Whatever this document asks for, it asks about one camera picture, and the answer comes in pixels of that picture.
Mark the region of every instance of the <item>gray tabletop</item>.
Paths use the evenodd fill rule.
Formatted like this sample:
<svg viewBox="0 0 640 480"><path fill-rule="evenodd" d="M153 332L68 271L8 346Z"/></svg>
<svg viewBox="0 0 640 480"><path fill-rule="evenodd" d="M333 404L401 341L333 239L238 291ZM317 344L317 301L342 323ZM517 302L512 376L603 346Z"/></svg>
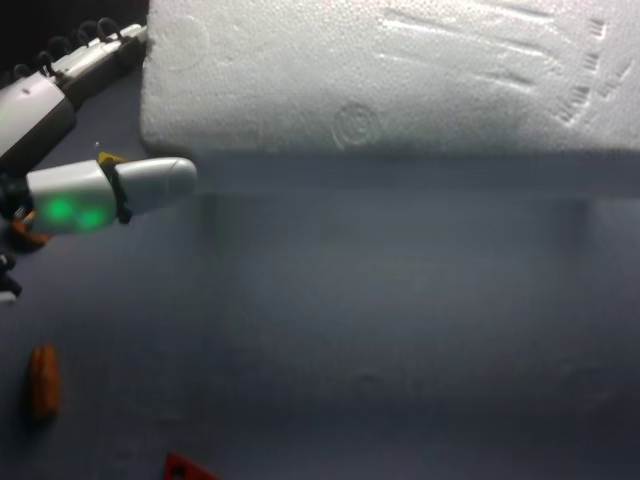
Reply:
<svg viewBox="0 0 640 480"><path fill-rule="evenodd" d="M45 165L138 141L139 77ZM3 478L611 479L640 471L640 203L207 194L21 258ZM56 345L63 411L20 417Z"/></svg>

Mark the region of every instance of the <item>circular mark on styrofoam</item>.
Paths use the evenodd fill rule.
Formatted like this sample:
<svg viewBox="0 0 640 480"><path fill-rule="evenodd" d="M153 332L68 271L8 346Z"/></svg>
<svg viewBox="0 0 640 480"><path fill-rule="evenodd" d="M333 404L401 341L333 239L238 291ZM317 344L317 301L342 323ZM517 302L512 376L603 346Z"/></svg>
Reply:
<svg viewBox="0 0 640 480"><path fill-rule="evenodd" d="M350 103L333 120L333 138L340 148L363 147L380 136L380 120L369 107Z"/></svg>
<svg viewBox="0 0 640 480"><path fill-rule="evenodd" d="M163 70L181 72L195 67L209 50L209 33L202 22L185 15L153 27L150 62Z"/></svg>

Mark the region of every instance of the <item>red triangular object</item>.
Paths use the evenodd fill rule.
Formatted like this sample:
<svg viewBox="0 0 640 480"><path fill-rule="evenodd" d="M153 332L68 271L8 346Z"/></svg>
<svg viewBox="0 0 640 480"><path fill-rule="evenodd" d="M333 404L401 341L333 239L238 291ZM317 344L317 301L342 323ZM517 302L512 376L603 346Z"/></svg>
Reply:
<svg viewBox="0 0 640 480"><path fill-rule="evenodd" d="M180 455L170 453L164 469L164 480L220 480Z"/></svg>

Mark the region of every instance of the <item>robotic hand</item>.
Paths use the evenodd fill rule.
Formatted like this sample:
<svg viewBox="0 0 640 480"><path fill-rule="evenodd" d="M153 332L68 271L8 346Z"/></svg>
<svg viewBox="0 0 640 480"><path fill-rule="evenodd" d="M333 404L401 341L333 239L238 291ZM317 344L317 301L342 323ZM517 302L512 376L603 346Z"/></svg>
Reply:
<svg viewBox="0 0 640 480"><path fill-rule="evenodd" d="M127 163L96 160L31 172L24 178L0 176L0 215L38 235L94 232L116 220L166 206L191 194L198 173L184 158ZM0 252L0 305L13 303L21 287L7 272L15 261Z"/></svg>

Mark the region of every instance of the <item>white styrofoam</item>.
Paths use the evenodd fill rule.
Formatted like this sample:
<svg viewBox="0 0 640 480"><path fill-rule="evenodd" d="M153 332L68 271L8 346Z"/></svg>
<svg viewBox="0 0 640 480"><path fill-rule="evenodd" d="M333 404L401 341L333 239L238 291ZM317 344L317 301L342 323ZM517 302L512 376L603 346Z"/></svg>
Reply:
<svg viewBox="0 0 640 480"><path fill-rule="evenodd" d="M153 0L142 132L206 154L640 147L637 0Z"/></svg>

